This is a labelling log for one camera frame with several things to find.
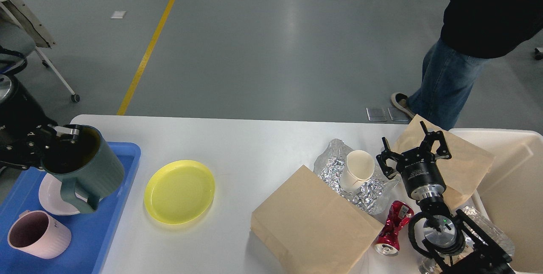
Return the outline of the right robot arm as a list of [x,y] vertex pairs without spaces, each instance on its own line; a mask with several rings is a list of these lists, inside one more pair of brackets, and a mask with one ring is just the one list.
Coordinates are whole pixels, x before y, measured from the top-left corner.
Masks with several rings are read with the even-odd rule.
[[383,137],[376,156],[384,176],[400,175],[407,196],[420,207],[409,222],[411,246],[444,274],[512,274],[512,257],[463,210],[450,211],[437,160],[452,155],[442,130],[429,131],[423,121],[420,125],[424,137],[419,146],[398,154]]

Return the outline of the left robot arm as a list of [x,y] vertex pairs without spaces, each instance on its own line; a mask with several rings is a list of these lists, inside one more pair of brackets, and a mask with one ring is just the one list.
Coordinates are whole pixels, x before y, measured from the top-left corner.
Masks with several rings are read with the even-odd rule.
[[42,162],[56,151],[66,151],[79,144],[82,127],[60,126],[49,118],[38,102],[15,77],[28,65],[26,57],[1,47],[1,54],[17,57],[16,62],[1,59],[8,70],[1,71],[0,160],[2,167],[27,170],[42,168]]

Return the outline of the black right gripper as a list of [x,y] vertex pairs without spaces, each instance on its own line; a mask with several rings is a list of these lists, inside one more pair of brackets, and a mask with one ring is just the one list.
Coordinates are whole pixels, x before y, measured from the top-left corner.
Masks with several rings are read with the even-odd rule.
[[[420,125],[425,136],[419,147],[398,154],[392,151],[386,137],[382,137],[383,150],[376,156],[384,177],[392,180],[401,175],[408,197],[416,201],[443,196],[446,184],[436,160],[452,158],[443,131],[429,131],[424,121],[420,121]],[[436,141],[439,146],[434,152]],[[399,163],[399,171],[389,166],[388,160]]]

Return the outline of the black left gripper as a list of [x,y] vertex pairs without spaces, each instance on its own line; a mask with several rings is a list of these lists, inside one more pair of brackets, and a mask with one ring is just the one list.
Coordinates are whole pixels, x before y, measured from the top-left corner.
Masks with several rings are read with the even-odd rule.
[[48,142],[77,144],[82,133],[82,125],[68,124],[64,126],[37,125],[33,129],[18,131],[1,125],[1,166],[15,168],[20,171],[31,167],[43,170],[45,139]]

